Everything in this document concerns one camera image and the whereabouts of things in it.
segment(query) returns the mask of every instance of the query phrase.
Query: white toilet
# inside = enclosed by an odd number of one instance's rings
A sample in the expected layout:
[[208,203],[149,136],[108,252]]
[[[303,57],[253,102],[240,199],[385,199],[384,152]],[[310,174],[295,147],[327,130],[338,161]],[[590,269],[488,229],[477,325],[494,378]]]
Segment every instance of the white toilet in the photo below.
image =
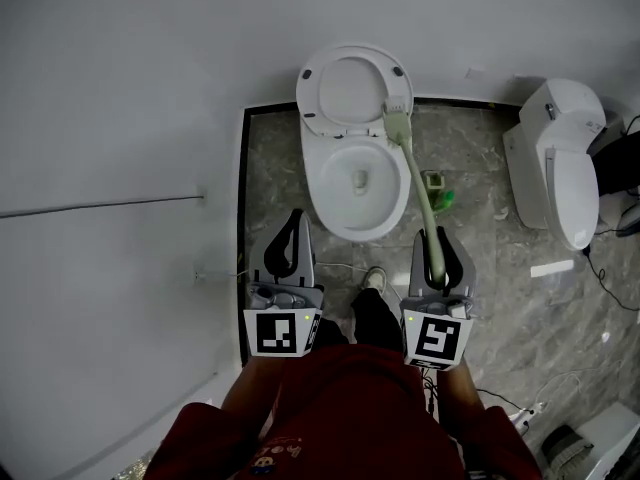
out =
[[302,153],[313,206],[325,227],[354,242],[375,240],[398,223],[411,176],[390,146],[382,105],[402,96],[413,108],[400,62],[375,46],[338,45],[316,53],[300,71],[296,99]]
[[602,105],[585,85],[554,79],[519,115],[503,137],[518,215],[569,249],[584,249],[598,223],[598,182],[586,151],[606,123]]

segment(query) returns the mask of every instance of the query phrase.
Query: toilet tank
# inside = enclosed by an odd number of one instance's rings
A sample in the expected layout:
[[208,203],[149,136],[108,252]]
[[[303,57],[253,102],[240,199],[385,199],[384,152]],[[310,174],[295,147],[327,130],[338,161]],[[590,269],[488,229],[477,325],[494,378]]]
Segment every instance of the toilet tank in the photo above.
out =
[[586,151],[606,123],[596,94],[586,85],[561,78],[542,84],[519,115],[528,140],[537,143],[544,135],[547,143],[558,141],[547,147],[565,143],[569,150]]

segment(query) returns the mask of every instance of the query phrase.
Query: gray tile floor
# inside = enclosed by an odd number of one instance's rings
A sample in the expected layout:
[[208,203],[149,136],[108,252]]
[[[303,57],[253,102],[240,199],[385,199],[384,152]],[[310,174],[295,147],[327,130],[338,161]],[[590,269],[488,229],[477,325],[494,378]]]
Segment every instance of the gray tile floor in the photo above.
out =
[[[502,133],[517,114],[418,106],[413,114],[414,152],[421,169],[444,171],[455,202],[438,216],[455,231],[478,271],[477,319],[466,357],[478,387],[521,406],[555,375],[599,368],[576,377],[561,376],[538,395],[550,402],[525,439],[532,450],[562,423],[577,426],[619,399],[640,412],[640,325],[636,314],[616,307],[581,253],[572,253],[549,232],[531,230],[518,219],[504,158]],[[258,231],[283,212],[304,209],[312,222],[318,262],[384,267],[401,296],[407,293],[411,245],[421,227],[415,195],[387,236],[355,244],[329,233],[311,203],[305,179],[297,112],[255,116],[251,122],[247,168],[246,250]],[[595,238],[592,260],[606,268],[605,284],[623,301],[638,306],[640,238],[612,234]],[[573,259],[573,271],[532,279],[530,267]],[[362,273],[342,267],[316,268],[326,287],[325,316],[353,340],[350,302]],[[390,290],[386,300],[399,316]],[[487,405],[514,409],[482,395]]]

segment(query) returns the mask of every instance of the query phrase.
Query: red shirt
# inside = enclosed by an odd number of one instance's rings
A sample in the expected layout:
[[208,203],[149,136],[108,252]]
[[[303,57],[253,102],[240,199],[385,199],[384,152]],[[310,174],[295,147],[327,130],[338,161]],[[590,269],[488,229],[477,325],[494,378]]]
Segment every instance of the red shirt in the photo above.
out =
[[[458,436],[467,471],[539,480],[536,462],[499,407]],[[205,404],[182,409],[145,480],[460,479],[457,447],[425,410],[420,372],[398,352],[325,347],[287,362],[264,441]]]

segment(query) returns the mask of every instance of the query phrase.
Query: white shoe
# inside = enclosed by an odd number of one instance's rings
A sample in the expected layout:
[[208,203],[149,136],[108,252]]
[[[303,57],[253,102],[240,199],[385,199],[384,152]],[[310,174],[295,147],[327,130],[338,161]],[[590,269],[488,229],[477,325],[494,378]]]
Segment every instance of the white shoe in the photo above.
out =
[[366,290],[367,288],[374,288],[378,290],[378,293],[382,296],[386,287],[387,273],[380,267],[371,267],[369,272],[367,272],[367,275],[364,276],[362,289]]

